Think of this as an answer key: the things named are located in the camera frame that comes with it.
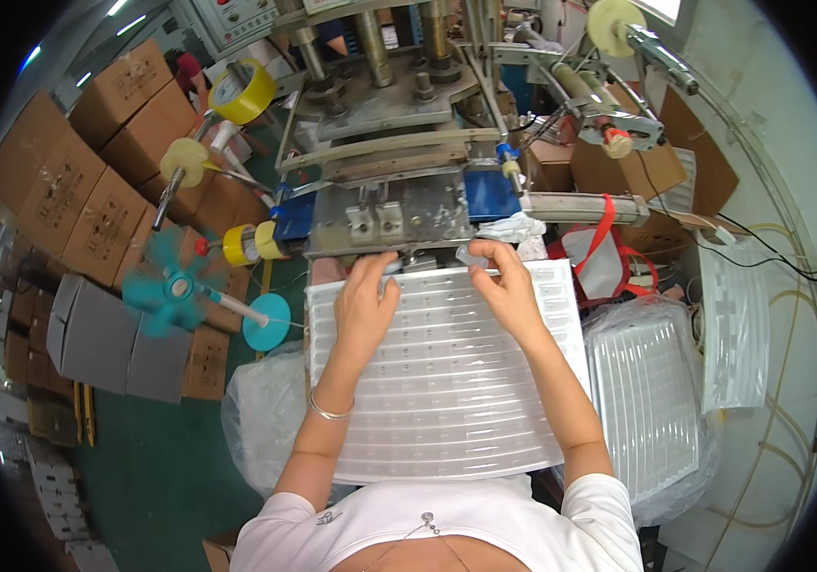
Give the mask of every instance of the woman's right arm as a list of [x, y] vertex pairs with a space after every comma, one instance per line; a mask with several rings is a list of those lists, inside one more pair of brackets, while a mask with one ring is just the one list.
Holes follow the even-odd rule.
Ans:
[[545, 415], [564, 453], [564, 480], [572, 483], [591, 473], [614, 477], [599, 416], [542, 322], [529, 270], [504, 243], [472, 241], [469, 253], [492, 259], [501, 273], [491, 277], [478, 266], [469, 268], [475, 289], [529, 361]]

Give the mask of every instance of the shirt logo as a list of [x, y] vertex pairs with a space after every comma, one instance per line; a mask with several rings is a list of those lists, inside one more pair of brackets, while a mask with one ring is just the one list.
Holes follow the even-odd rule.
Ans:
[[321, 524], [329, 524], [330, 522], [334, 521], [340, 516], [342, 516], [341, 512], [336, 512], [335, 514], [333, 514], [332, 511], [326, 511], [323, 513], [323, 516], [316, 519], [316, 525], [319, 526]]

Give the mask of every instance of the necklace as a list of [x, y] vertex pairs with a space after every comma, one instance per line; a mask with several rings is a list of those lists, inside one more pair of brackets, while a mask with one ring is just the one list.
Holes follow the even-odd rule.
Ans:
[[460, 555], [456, 554], [456, 551], [453, 550], [453, 547], [449, 545], [449, 543], [447, 542], [447, 539], [444, 538], [443, 536], [440, 536], [440, 529], [437, 528], [436, 526], [434, 526], [434, 524], [433, 524], [434, 513], [433, 512], [426, 512], [426, 513], [422, 514], [421, 515], [421, 520], [423, 520], [422, 524], [419, 524], [417, 527], [415, 527], [414, 530], [412, 530], [411, 532], [409, 532], [408, 534], [406, 534], [405, 536], [403, 536], [402, 538], [397, 540], [395, 543], [393, 543], [393, 545], [391, 547], [387, 548], [387, 550], [383, 554], [379, 555], [373, 562], [371, 562], [370, 564], [365, 566], [364, 569], [361, 572], [368, 572], [368, 570], [370, 569], [371, 566], [374, 566], [375, 564], [377, 564], [377, 562], [379, 562], [383, 558], [383, 556], [389, 554], [389, 551], [392, 550], [393, 548], [395, 548], [397, 544], [399, 544], [403, 540], [409, 538], [415, 532], [418, 532], [422, 528], [429, 528], [430, 530], [432, 530], [434, 532], [434, 535], [437, 536], [437, 538], [440, 539], [440, 542], [446, 544], [449, 551], [451, 553], [453, 553], [454, 556], [456, 556], [456, 559], [460, 561], [460, 564], [462, 565], [463, 568], [465, 568], [465, 571], [469, 572], [469, 566], [466, 566], [465, 562], [462, 562], [462, 558], [460, 558]]

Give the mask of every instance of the silver bangle bracelet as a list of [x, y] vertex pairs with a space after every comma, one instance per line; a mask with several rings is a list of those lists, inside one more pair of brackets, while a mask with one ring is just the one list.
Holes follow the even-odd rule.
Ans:
[[316, 412], [316, 415], [320, 416], [323, 419], [329, 419], [330, 421], [345, 421], [348, 419], [352, 412], [355, 411], [355, 403], [352, 402], [352, 408], [349, 409], [345, 413], [329, 413], [328, 411], [324, 411], [320, 408], [320, 406], [316, 405], [316, 401], [313, 400], [313, 390], [316, 389], [315, 387], [310, 390], [310, 408]]

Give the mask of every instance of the worker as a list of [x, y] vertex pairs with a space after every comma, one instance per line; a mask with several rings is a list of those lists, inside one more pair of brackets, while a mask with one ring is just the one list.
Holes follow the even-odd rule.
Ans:
[[[335, 61], [348, 55], [344, 36], [345, 29], [342, 27], [340, 20], [330, 20], [317, 25], [316, 33], [316, 47], [323, 61]], [[300, 48], [291, 44], [288, 46], [288, 53], [294, 57], [298, 69], [307, 69], [307, 64], [304, 63], [303, 56], [300, 55]]]
[[531, 498], [529, 476], [387, 480], [326, 508], [346, 439], [358, 377], [396, 312], [395, 253], [361, 258], [335, 301], [337, 339], [288, 462], [259, 515], [240, 531], [232, 572], [331, 570], [639, 572], [628, 492], [612, 471], [590, 399], [542, 322], [529, 271], [509, 245], [472, 241], [500, 271], [477, 266], [471, 282], [523, 349], [564, 453], [561, 513]]
[[164, 60], [167, 61], [167, 67], [171, 69], [186, 97], [189, 98], [190, 94], [195, 92], [199, 99], [199, 114], [205, 113], [208, 109], [208, 91], [212, 88], [212, 83], [202, 71], [199, 61], [193, 54], [175, 48], [164, 53]]

